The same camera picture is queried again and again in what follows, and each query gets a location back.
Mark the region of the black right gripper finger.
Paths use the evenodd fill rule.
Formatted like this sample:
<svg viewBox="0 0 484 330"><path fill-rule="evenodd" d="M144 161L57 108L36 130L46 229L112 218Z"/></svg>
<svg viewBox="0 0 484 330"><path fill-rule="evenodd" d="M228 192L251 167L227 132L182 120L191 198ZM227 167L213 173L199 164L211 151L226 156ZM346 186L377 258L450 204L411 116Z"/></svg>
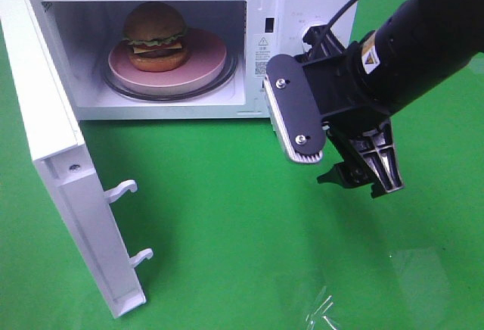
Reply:
<svg viewBox="0 0 484 330"><path fill-rule="evenodd" d="M318 176L319 184L333 183L342 188L369 185L372 198L405 187L399 172L390 118L373 129L355 135L331 128L327 137L342 161Z"/></svg>
<svg viewBox="0 0 484 330"><path fill-rule="evenodd" d="M305 53L306 58L330 58L342 54L346 48L331 30L323 32L318 46Z"/></svg>

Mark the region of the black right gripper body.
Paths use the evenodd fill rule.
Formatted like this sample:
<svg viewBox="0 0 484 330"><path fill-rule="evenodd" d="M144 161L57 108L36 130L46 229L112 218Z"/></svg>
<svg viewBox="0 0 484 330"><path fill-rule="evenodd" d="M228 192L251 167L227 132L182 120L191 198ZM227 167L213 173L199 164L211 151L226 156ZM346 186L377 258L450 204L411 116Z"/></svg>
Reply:
<svg viewBox="0 0 484 330"><path fill-rule="evenodd" d="M341 140L392 139L389 111L365 92L355 59L358 44L348 48L323 51L318 58L299 54L309 94L308 107L302 109L294 133L296 141L308 141L327 127L326 134Z"/></svg>

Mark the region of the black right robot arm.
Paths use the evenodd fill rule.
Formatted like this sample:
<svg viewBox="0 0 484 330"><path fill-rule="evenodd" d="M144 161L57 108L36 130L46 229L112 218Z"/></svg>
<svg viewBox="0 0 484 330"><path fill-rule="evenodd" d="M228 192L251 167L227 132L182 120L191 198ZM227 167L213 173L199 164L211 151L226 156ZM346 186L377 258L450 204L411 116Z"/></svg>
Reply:
<svg viewBox="0 0 484 330"><path fill-rule="evenodd" d="M483 0L407 0L378 29L344 48L328 25L305 35L297 60L326 135L342 161L318 177L373 197L403 187L391 117L483 50Z"/></svg>

